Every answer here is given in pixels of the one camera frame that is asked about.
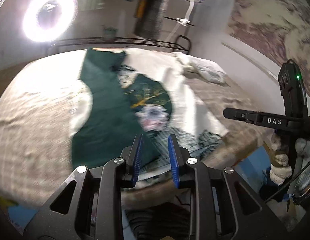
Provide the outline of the right gloved hand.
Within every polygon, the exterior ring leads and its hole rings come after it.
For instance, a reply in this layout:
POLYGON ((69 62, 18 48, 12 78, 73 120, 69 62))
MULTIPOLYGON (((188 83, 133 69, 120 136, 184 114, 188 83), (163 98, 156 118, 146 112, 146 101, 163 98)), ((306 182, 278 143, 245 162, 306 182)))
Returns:
MULTIPOLYGON (((310 140, 299 138, 294 143, 294 147, 297 156, 303 159, 302 167, 304 167, 310 161, 310 140)), ((271 136, 269 159, 271 162, 269 178, 275 185, 280 186, 293 174, 292 165, 295 164, 295 161, 289 164, 293 157, 288 156, 288 146, 275 133, 271 136)))

